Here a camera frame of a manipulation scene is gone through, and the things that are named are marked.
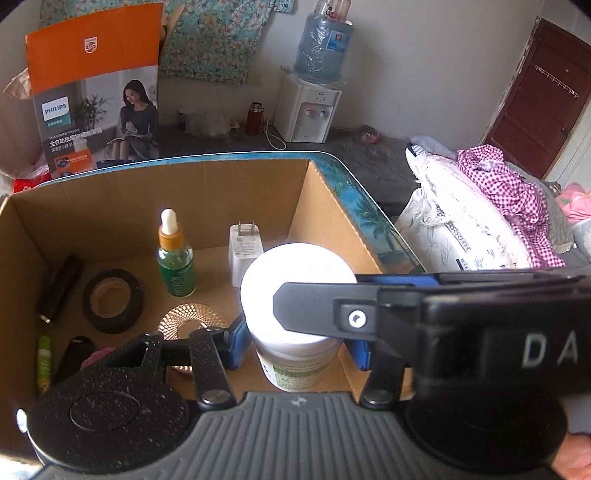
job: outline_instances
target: woman on box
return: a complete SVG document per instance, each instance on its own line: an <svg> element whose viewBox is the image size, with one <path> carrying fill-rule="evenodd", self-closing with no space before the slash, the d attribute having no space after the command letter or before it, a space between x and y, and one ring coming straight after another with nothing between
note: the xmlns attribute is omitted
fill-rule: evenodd
<svg viewBox="0 0 591 480"><path fill-rule="evenodd" d="M158 110L148 99L144 85L132 80L123 90L120 122L123 138L113 141L115 160L142 161L158 158Z"/></svg>

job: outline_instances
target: white power cord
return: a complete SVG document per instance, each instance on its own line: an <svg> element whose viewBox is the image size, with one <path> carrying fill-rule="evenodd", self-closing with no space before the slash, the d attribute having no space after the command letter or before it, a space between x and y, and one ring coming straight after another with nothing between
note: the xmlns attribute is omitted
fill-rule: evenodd
<svg viewBox="0 0 591 480"><path fill-rule="evenodd" d="M271 115L269 115L269 117L267 118L267 124L265 125L265 128L263 129L263 131L265 132L265 135L267 136L267 141L269 142L269 145L272 146L273 148L275 148L275 150L287 150L287 144L283 141L282 138L278 137L277 135L273 135L269 133L269 123L271 122L271 117L275 116L275 111L273 110L273 113ZM271 141L271 137L275 138L276 140L279 140L282 144L283 144L283 148L279 148L276 147L273 142Z"/></svg>

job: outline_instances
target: plastic bag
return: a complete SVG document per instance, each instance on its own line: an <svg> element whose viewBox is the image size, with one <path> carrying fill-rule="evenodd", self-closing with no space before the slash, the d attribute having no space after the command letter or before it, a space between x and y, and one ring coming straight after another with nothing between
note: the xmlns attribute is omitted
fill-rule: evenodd
<svg viewBox="0 0 591 480"><path fill-rule="evenodd" d="M361 140L370 144L376 144L379 141L379 132L369 125L363 125L359 129Z"/></svg>
<svg viewBox="0 0 591 480"><path fill-rule="evenodd" d="M29 190L50 180L51 173L45 161L45 155L41 153L35 165L31 165L27 170L21 172L21 175L14 180L12 192L17 193L23 190Z"/></svg>
<svg viewBox="0 0 591 480"><path fill-rule="evenodd" d="M232 116L220 110L190 113L186 117L185 133L203 138L228 138Z"/></svg>

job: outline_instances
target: clear plastic container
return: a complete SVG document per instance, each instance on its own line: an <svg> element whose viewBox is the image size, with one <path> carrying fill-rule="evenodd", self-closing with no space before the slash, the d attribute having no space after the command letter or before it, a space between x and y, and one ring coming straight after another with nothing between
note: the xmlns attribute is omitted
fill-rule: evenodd
<svg viewBox="0 0 591 480"><path fill-rule="evenodd" d="M306 20L295 60L295 74L306 82L332 85L340 80L355 28L325 15Z"/></svg>
<svg viewBox="0 0 591 480"><path fill-rule="evenodd" d="M313 390L336 357L340 339L285 330L275 318L273 297L286 282L356 283L347 263L326 248L285 244L256 258L242 280L246 325L265 376L288 392Z"/></svg>

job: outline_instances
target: copper mesh coaster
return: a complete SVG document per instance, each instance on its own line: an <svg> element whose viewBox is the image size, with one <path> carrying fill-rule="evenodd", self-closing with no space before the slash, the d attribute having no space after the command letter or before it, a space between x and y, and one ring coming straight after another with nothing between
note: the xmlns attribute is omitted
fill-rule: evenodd
<svg viewBox="0 0 591 480"><path fill-rule="evenodd" d="M207 305L201 303L185 303L168 312L158 331L164 335L164 340L178 340L189 338L192 331L206 328L210 330L224 329L230 323L218 312L214 312ZM191 374L191 367L173 367L184 374Z"/></svg>

